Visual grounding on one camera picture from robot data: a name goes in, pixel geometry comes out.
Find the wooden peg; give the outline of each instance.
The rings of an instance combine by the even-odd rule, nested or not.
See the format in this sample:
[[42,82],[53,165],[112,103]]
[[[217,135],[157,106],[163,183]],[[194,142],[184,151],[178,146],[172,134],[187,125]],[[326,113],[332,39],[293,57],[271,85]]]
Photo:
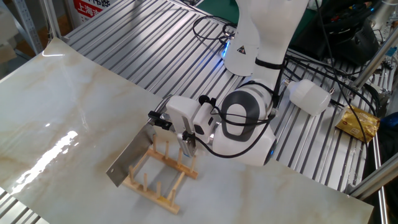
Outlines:
[[181,159],[182,159],[182,149],[180,148],[180,151],[178,152],[177,165],[181,165]]
[[147,192],[148,188],[148,180],[147,180],[147,174],[144,174],[144,192]]
[[175,189],[172,190],[172,201],[170,206],[173,207],[174,206],[174,200],[175,200]]
[[189,172],[193,172],[193,168],[195,168],[195,163],[197,161],[197,157],[193,156],[192,158],[192,164],[191,164],[191,169],[189,170]]
[[166,152],[164,154],[165,158],[169,158],[169,141],[166,141]]
[[177,187],[180,185],[180,183],[181,183],[182,179],[184,178],[184,176],[185,176],[185,173],[182,172],[180,174],[180,177],[178,177],[177,181],[175,182],[175,184],[174,184],[174,186],[172,188],[172,191],[169,193],[169,196],[167,196],[167,200],[171,200],[172,199],[173,190],[177,190]]
[[156,198],[157,199],[160,198],[160,181],[157,182],[157,186],[156,186]]
[[154,145],[154,151],[156,152],[156,134],[154,134],[154,143],[153,143],[153,145]]
[[130,175],[130,181],[133,184],[134,183],[134,168],[132,168],[132,166],[129,166],[129,175]]

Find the marble-pattern surface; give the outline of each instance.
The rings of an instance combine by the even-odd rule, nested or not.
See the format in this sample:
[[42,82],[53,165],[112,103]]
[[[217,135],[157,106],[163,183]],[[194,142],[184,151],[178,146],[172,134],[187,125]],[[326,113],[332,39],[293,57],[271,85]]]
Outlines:
[[[53,40],[0,82],[0,187],[56,223],[367,223],[372,206],[271,160],[249,167],[199,157],[184,177],[173,215],[124,186],[107,168],[144,125],[160,98]],[[175,136],[156,129],[158,150]],[[189,158],[183,162],[189,165]],[[178,174],[150,158],[148,173],[168,194]]]

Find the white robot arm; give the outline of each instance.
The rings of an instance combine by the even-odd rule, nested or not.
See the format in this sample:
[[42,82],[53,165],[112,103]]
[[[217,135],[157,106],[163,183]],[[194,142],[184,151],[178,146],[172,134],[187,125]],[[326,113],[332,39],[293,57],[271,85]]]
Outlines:
[[252,80],[215,107],[215,99],[199,101],[173,96],[166,104],[186,156],[205,148],[212,154],[263,166],[276,138],[269,127],[277,106],[281,70],[289,42],[308,0],[251,0],[249,13],[260,43]]

